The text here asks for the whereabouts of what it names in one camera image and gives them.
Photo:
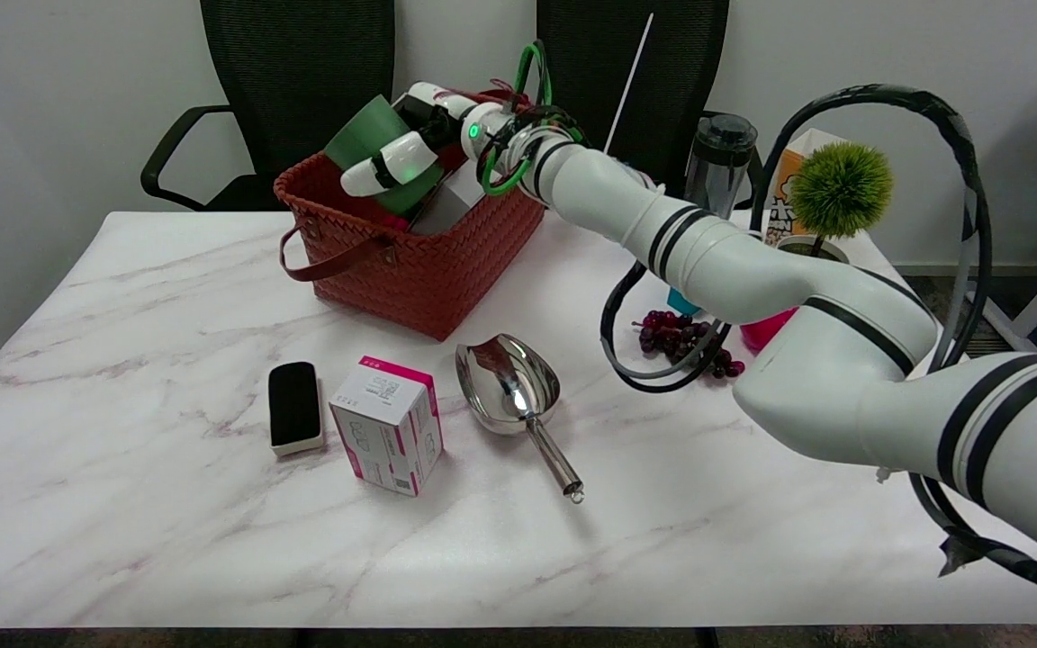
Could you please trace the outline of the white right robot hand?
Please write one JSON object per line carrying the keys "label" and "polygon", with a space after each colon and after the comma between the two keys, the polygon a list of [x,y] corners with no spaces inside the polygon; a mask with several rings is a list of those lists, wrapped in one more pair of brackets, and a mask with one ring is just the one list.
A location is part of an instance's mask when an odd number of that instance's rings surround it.
{"label": "white right robot hand", "polygon": [[479,102],[428,82],[417,82],[392,103],[392,110],[407,123],[370,158],[358,161],[341,176],[351,196],[385,194],[419,179],[437,165],[439,154],[460,142],[466,116]]}

